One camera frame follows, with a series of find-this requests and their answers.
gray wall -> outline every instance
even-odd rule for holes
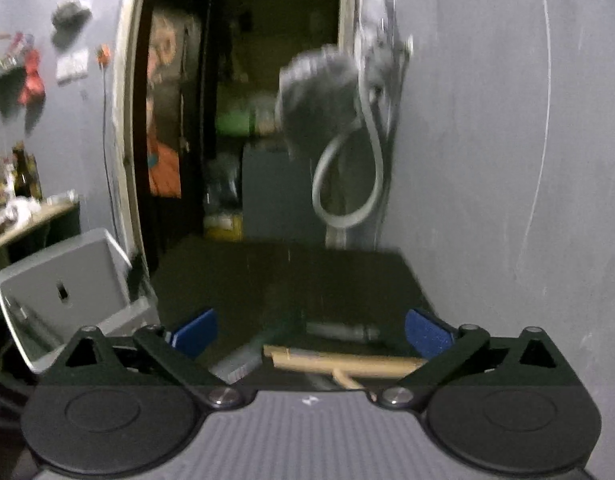
[[[548,330],[603,412],[590,470],[615,480],[615,0],[547,9],[550,73],[543,0],[396,0],[416,53],[381,246],[448,322]],[[371,168],[347,172],[357,200]]]
[[[13,34],[20,30],[34,35],[41,55],[40,76],[47,92],[44,108],[36,118],[15,104],[6,106],[10,111],[5,115],[0,110],[0,153],[11,154],[14,143],[24,140],[28,151],[36,155],[44,195],[77,190],[82,197],[82,230],[103,227],[113,233],[102,135],[105,120],[108,168],[113,171],[113,70],[110,66],[107,73],[108,109],[103,118],[103,79],[95,49],[101,43],[114,49],[121,0],[85,1],[93,6],[90,21],[79,34],[65,39],[54,36],[50,17],[56,0],[0,0],[0,32]],[[8,43],[0,41],[0,56]],[[84,47],[90,49],[89,77],[57,85],[57,57]]]

wooden dowel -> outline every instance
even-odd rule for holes
[[[274,367],[283,370],[326,375],[330,375],[332,370],[340,370],[351,377],[402,379],[425,364],[424,359],[418,358],[303,353],[270,346],[265,346],[263,353],[271,357]]]
[[[332,379],[334,382],[338,384],[338,386],[344,387],[346,390],[364,390],[365,386],[360,383],[357,383],[354,379],[348,376],[342,370],[332,370]]]

white paper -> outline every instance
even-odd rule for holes
[[[56,61],[56,81],[66,83],[87,77],[90,51],[87,48],[58,58]]]

blue gripper pad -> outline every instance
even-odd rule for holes
[[[432,359],[454,344],[456,330],[420,309],[405,316],[405,337],[424,359]]]
[[[196,359],[218,336],[214,310],[208,310],[172,334],[172,347]]]

green object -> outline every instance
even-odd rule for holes
[[[249,137],[254,133],[252,110],[232,110],[216,118],[216,132],[227,137]]]

